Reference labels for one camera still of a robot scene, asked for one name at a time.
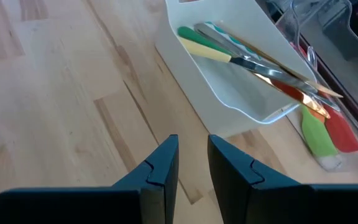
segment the red object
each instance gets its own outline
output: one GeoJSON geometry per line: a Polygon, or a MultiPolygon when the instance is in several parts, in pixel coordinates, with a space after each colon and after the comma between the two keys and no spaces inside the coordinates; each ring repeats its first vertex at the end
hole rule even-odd
{"type": "MultiPolygon", "coordinates": [[[[324,93],[319,92],[319,94],[328,97],[324,93]]],[[[325,126],[335,147],[341,152],[358,151],[356,135],[343,115],[327,105],[324,105],[324,109],[331,116],[331,119],[326,119],[325,126]]]]}

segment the wooden table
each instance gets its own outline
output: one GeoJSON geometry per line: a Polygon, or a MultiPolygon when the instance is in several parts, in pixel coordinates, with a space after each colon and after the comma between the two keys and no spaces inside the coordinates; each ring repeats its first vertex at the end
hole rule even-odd
{"type": "MultiPolygon", "coordinates": [[[[208,132],[154,47],[163,0],[0,0],[0,191],[112,185],[180,140],[175,223],[221,223],[208,132]]],[[[300,182],[327,173],[287,118],[228,139],[300,182]]]]}

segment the yellow knife handle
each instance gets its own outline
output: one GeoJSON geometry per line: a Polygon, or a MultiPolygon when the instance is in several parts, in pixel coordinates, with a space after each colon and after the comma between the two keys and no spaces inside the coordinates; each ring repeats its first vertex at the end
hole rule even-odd
{"type": "Polygon", "coordinates": [[[178,38],[180,42],[185,46],[187,51],[189,51],[190,54],[197,55],[200,57],[206,57],[220,62],[226,62],[226,63],[230,62],[231,56],[228,54],[225,54],[218,50],[214,50],[209,47],[205,47],[204,45],[201,44],[197,44],[196,42],[193,42],[191,40],[187,40],[181,37],[178,38]]]}

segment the white tray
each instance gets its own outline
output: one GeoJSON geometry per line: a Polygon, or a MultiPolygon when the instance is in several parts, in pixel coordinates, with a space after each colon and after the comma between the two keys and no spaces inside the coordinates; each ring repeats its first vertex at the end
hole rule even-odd
{"type": "Polygon", "coordinates": [[[254,0],[165,2],[155,46],[210,133],[228,137],[273,123],[298,103],[237,65],[190,55],[177,37],[179,27],[221,21],[260,50],[316,80],[254,0]]]}

